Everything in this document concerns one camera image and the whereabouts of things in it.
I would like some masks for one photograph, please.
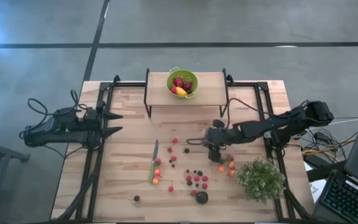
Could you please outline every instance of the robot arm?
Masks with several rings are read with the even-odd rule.
[[[255,141],[270,132],[273,147],[283,147],[291,136],[314,126],[326,126],[334,119],[325,102],[306,102],[290,111],[273,115],[264,121],[245,121],[225,128],[220,120],[214,120],[214,128],[209,128],[203,139],[203,146],[209,148],[208,157],[214,161],[221,160],[221,147]]]

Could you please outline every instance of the green colander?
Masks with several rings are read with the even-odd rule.
[[[198,81],[197,81],[197,77],[194,73],[192,73],[191,71],[188,71],[188,70],[181,70],[179,67],[171,68],[169,70],[169,73],[170,73],[170,75],[167,79],[167,87],[168,87],[168,91],[171,94],[173,94],[177,97],[180,97],[180,98],[187,98],[187,99],[193,98],[196,95]],[[192,82],[191,93],[189,95],[179,96],[179,95],[176,95],[171,92],[171,88],[174,87],[173,80],[177,77],[182,78],[184,82]]]

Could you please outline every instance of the wooden table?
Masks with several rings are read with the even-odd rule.
[[[283,81],[268,82],[274,113],[290,109]],[[81,103],[95,106],[100,82],[84,82]],[[239,98],[257,107],[255,91],[247,87],[230,87],[229,97]],[[273,202],[266,204],[248,201],[235,179],[217,172],[217,164],[208,160],[208,150],[201,146],[188,146],[186,139],[202,138],[213,119],[219,119],[219,110],[210,106],[161,106],[153,109],[148,118],[144,108],[144,87],[115,87],[111,111],[123,119],[109,122],[109,126],[123,126],[107,139],[104,147],[102,169],[96,199],[94,222],[272,222],[277,221]],[[230,107],[233,123],[259,120],[259,114],[233,101]],[[173,146],[177,156],[176,167],[168,162],[171,154],[166,147],[173,138],[179,143]],[[148,183],[150,161],[155,140],[160,142],[158,157],[162,160],[162,179],[158,185]],[[76,149],[70,144],[68,152]],[[190,148],[185,154],[184,148]],[[227,147],[234,155],[236,166],[256,157],[266,159],[263,140]],[[51,218],[58,217],[74,199],[81,184],[86,151],[78,151],[65,160]],[[288,181],[295,197],[310,213],[314,203],[310,192],[303,159],[298,147],[286,148],[285,165]],[[184,180],[185,170],[202,170],[209,177],[209,202],[199,205]],[[174,192],[168,192],[173,185]],[[134,202],[135,195],[140,196]],[[83,215],[88,211],[86,196]],[[285,217],[288,217],[282,198]]]

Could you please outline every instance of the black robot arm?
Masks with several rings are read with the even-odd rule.
[[[77,110],[62,108],[54,112],[46,122],[27,126],[21,133],[26,146],[38,147],[48,143],[80,143],[84,147],[97,148],[102,138],[106,138],[122,127],[102,128],[103,118],[122,118],[121,115],[105,110],[105,102],[99,101],[96,109],[87,108],[82,118]]]
[[[221,160],[221,147],[231,144],[242,144],[255,141],[265,133],[270,132],[273,147],[283,147],[290,141],[291,136],[314,126],[326,126],[334,116],[327,104],[321,101],[306,101],[305,103],[282,114],[271,114],[264,121],[245,121],[225,128],[220,120],[214,120],[214,128],[209,128],[204,136],[203,145],[209,148],[208,157],[214,161]]]

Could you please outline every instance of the wooden shelf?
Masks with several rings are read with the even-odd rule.
[[[224,106],[227,102],[223,72],[195,72],[198,79],[196,95],[179,98],[169,92],[169,72],[149,72],[147,80],[148,106]]]

